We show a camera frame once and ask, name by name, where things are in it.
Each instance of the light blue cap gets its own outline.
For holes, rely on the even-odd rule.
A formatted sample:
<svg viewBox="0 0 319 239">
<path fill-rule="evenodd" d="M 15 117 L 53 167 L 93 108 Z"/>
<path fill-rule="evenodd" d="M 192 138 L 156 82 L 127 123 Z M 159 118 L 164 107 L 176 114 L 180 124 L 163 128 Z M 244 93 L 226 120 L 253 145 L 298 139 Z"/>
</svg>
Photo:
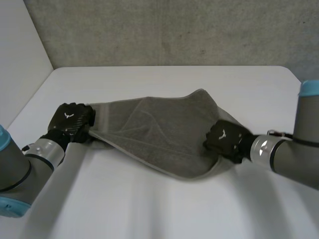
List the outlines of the light blue cap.
<svg viewBox="0 0 319 239">
<path fill-rule="evenodd" d="M 0 197 L 0 216 L 20 218 L 31 207 L 30 204 L 12 199 Z"/>
<path fill-rule="evenodd" d="M 5 147 L 8 146 L 10 141 L 11 141 L 10 134 L 0 124 L 0 151 L 4 150 Z"/>
<path fill-rule="evenodd" d="M 301 84 L 299 96 L 319 96 L 319 80 L 304 81 Z"/>
</svg>

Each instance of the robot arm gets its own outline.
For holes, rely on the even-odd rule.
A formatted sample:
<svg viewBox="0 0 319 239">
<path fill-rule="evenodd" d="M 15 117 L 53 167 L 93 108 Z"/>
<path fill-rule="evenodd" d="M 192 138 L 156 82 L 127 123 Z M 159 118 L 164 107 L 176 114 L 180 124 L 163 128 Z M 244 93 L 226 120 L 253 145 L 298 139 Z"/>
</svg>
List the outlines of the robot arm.
<svg viewBox="0 0 319 239">
<path fill-rule="evenodd" d="M 53 116 L 48 133 L 24 155 L 0 126 L 0 215 L 22 217 L 62 163 L 70 142 L 84 143 L 95 112 L 83 104 L 63 104 Z"/>
<path fill-rule="evenodd" d="M 229 137 L 219 140 L 223 130 Z M 268 170 L 319 189 L 319 81 L 306 81 L 301 86 L 292 138 L 253 135 L 242 126 L 219 121 L 207 134 L 204 146 L 234 163 L 241 163 L 246 157 Z"/>
</svg>

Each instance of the silver metal joint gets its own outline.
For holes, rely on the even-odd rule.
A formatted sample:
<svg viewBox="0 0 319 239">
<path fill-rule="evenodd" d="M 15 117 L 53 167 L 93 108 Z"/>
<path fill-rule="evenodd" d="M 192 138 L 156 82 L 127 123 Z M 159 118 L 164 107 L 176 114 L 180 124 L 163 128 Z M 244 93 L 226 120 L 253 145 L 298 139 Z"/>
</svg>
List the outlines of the silver metal joint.
<svg viewBox="0 0 319 239">
<path fill-rule="evenodd" d="M 59 144 L 46 138 L 38 139 L 26 154 L 35 154 L 46 159 L 52 164 L 54 169 L 65 156 L 64 150 Z"/>
<path fill-rule="evenodd" d="M 257 137 L 250 149 L 251 161 L 271 170 L 270 156 L 275 145 L 281 140 L 283 140 L 281 137 L 270 135 L 261 135 Z"/>
</svg>

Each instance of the white wall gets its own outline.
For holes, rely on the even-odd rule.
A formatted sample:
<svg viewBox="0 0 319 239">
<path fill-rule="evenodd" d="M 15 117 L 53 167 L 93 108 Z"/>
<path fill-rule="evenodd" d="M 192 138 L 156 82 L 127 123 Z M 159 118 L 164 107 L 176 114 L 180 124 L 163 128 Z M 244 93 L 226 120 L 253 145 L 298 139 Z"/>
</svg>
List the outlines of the white wall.
<svg viewBox="0 0 319 239">
<path fill-rule="evenodd" d="M 8 128 L 52 65 L 22 0 L 0 0 L 0 124 Z"/>
</svg>

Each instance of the black strap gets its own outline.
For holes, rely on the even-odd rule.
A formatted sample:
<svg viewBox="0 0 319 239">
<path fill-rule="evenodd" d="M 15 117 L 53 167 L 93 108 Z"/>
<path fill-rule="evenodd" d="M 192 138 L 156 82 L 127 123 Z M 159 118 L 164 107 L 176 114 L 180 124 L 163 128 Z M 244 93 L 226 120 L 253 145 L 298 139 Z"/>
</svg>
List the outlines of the black strap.
<svg viewBox="0 0 319 239">
<path fill-rule="evenodd" d="M 9 186 L 9 187 L 6 187 L 6 188 L 3 188 L 3 189 L 0 189 L 0 193 L 2 192 L 5 192 L 5 191 L 8 191 L 8 190 L 11 190 L 17 186 L 19 186 L 25 179 L 27 179 L 27 177 L 30 175 L 31 173 L 31 170 L 32 170 L 32 166 L 31 166 L 31 163 L 29 161 L 29 169 L 27 171 L 27 173 L 19 180 L 17 181 L 15 184 Z"/>
<path fill-rule="evenodd" d="M 293 141 L 296 142 L 296 143 L 305 145 L 305 146 L 319 148 L 319 143 L 306 141 L 306 140 L 302 140 L 302 139 L 298 139 L 298 138 L 294 138 Z"/>
</svg>

